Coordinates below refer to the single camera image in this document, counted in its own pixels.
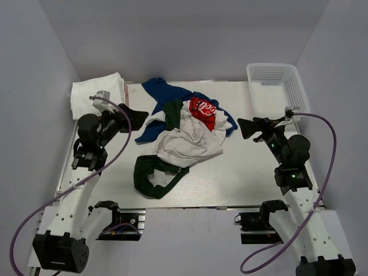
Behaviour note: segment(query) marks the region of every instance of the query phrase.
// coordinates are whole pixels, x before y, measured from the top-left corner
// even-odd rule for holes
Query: laundry basket
[[[286,106],[310,112],[303,84],[295,66],[282,63],[251,63],[248,83],[254,111],[258,117],[280,118]]]

